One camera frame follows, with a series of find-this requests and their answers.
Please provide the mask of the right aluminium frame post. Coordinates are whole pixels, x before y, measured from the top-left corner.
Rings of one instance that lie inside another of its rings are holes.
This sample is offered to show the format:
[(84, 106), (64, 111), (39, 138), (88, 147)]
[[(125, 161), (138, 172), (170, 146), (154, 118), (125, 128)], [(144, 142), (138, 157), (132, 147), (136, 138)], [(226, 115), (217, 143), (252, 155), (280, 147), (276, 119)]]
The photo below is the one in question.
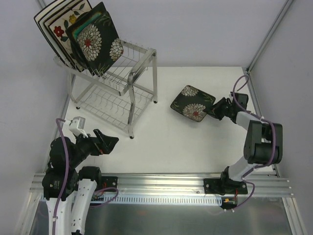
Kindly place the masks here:
[(288, 11), (290, 10), (291, 6), (294, 4), (294, 0), (286, 0), (279, 10), (277, 16), (275, 17), (272, 25), (270, 26), (268, 32), (266, 33), (264, 39), (262, 40), (260, 46), (258, 47), (255, 55), (253, 56), (251, 62), (249, 63), (248, 67), (246, 68), (246, 73), (250, 74), (253, 68), (255, 67), (256, 63), (260, 59), (261, 55), (267, 48), (268, 44), (270, 43), (272, 37), (274, 36), (275, 32), (277, 31), (278, 27), (280, 26), (281, 22), (287, 15)]

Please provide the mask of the round cream plate brown rim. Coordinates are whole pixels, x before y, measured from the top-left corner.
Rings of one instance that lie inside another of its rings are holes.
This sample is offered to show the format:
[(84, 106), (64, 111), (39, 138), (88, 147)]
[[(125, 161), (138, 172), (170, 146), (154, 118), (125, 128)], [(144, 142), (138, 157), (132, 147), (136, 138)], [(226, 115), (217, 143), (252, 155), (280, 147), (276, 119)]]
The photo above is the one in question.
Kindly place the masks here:
[(74, 44), (71, 41), (69, 42), (69, 45), (70, 45), (70, 50), (71, 50), (70, 57), (71, 57), (74, 65), (75, 65), (75, 67), (79, 71), (85, 70), (86, 65), (84, 63), (83, 58), (79, 54), (79, 51), (77, 50), (77, 48), (74, 46)]

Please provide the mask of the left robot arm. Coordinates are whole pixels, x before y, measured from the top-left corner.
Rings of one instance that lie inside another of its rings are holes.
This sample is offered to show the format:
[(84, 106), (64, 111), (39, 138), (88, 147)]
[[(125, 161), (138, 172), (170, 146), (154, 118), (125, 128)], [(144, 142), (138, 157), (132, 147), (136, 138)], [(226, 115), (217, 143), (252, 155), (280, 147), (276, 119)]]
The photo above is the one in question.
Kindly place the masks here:
[(79, 134), (75, 142), (61, 135), (50, 145), (42, 186), (51, 235), (83, 235), (92, 197), (110, 190), (119, 193), (115, 186), (103, 186), (99, 167), (84, 166), (76, 171), (88, 156), (108, 155), (119, 142), (119, 138), (104, 135), (99, 129), (93, 132), (94, 137)]

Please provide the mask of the aluminium frame post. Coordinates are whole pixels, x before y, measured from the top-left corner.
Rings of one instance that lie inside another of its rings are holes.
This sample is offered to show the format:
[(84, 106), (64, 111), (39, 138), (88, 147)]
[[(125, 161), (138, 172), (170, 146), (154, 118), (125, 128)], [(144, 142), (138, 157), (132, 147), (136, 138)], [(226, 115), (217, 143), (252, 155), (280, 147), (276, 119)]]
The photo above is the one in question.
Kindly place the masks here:
[(36, 3), (39, 6), (40, 10), (43, 10), (47, 7), (47, 3), (45, 0), (36, 0)]
[(277, 16), (275, 17), (272, 25), (270, 26), (268, 32), (266, 33), (264, 39), (262, 40), (260, 46), (258, 47), (255, 55), (253, 56), (251, 62), (249, 63), (248, 67), (246, 68), (246, 73), (250, 74), (253, 68), (255, 67), (256, 63), (260, 59), (261, 55), (267, 48), (268, 44), (270, 43), (272, 37), (274, 36), (275, 32), (277, 31), (278, 27), (280, 26), (281, 22), (287, 15), (288, 11), (290, 10), (291, 6), (294, 4), (294, 0), (286, 0), (279, 10)]

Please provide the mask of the cream floral square plate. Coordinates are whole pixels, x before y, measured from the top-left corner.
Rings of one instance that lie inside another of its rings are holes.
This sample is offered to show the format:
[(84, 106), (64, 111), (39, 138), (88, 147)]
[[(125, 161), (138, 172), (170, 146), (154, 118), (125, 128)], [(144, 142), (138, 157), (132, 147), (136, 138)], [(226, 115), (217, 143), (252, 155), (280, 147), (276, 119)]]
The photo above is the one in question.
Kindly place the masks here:
[(47, 36), (47, 40), (49, 41), (49, 43), (51, 43), (51, 46), (53, 47), (55, 52), (58, 54), (60, 59), (64, 63), (66, 63), (66, 65), (69, 66), (69, 63), (67, 62), (67, 58), (64, 54), (64, 51), (57, 44), (56, 39), (53, 37), (52, 33), (50, 32), (47, 26), (47, 21), (50, 20), (52, 16), (54, 16), (59, 11), (59, 8), (62, 7), (62, 2), (64, 2), (64, 0), (55, 0), (46, 8), (45, 17), (42, 19), (41, 24), (42, 24), (43, 31), (45, 32), (45, 35)]
[(92, 9), (88, 0), (67, 0), (62, 2), (59, 11), (47, 21), (47, 26), (56, 39), (57, 44), (62, 48), (70, 67), (75, 67), (70, 57), (70, 39), (66, 29), (74, 24), (80, 16)]

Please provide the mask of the steel two-tier dish rack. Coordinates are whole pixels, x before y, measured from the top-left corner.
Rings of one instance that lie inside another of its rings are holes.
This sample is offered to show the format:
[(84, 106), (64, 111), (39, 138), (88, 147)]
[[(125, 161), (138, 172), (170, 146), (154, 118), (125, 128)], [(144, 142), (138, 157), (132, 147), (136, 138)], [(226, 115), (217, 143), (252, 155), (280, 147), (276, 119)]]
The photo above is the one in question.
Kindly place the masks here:
[(79, 71), (59, 56), (54, 62), (67, 72), (67, 93), (74, 107), (126, 132), (153, 102), (158, 102), (157, 50), (122, 42), (124, 53), (106, 72)]

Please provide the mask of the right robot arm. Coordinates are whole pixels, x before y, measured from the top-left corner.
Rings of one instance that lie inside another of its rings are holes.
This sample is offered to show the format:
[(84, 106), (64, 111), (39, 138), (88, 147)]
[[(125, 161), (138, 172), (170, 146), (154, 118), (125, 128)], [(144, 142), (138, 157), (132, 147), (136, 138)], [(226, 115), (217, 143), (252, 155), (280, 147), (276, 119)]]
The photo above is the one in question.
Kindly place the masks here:
[(256, 117), (247, 108), (248, 95), (230, 93), (231, 98), (222, 98), (210, 108), (209, 115), (221, 120), (224, 117), (246, 130), (243, 156), (221, 172), (219, 178), (205, 178), (205, 194), (248, 194), (244, 178), (253, 170), (278, 164), (283, 155), (283, 127)]

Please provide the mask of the left aluminium frame post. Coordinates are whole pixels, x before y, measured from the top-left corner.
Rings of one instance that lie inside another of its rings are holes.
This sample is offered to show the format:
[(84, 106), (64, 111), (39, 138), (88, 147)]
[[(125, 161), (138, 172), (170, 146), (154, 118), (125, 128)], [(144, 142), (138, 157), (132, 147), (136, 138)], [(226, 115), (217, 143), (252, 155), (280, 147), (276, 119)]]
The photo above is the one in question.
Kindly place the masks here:
[(36, 0), (36, 3), (39, 6), (40, 10), (43, 10), (47, 7), (47, 3), (45, 0)]

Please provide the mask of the black dahlia square plate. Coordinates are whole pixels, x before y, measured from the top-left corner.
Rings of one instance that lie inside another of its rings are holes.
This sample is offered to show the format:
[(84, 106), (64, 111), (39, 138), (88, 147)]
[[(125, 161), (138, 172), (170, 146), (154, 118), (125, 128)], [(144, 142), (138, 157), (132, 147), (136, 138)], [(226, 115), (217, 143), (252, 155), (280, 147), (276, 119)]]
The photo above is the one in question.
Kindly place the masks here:
[(170, 108), (195, 122), (201, 122), (216, 98), (193, 86), (186, 85), (171, 103)]
[(103, 2), (80, 20), (73, 32), (75, 45), (90, 73), (102, 76), (123, 55), (122, 40)]

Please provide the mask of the aluminium mounting rail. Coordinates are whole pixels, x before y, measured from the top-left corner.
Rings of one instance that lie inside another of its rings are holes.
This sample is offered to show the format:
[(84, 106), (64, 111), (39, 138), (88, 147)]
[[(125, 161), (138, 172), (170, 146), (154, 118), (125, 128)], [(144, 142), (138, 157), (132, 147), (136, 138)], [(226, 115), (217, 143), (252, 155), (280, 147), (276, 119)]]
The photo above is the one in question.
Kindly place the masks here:
[[(204, 195), (204, 179), (219, 179), (219, 173), (195, 174), (123, 174), (103, 173), (102, 176), (117, 177), (121, 194), (134, 195)], [(255, 184), (255, 197), (294, 197), (288, 178), (275, 174), (255, 173), (246, 178)]]

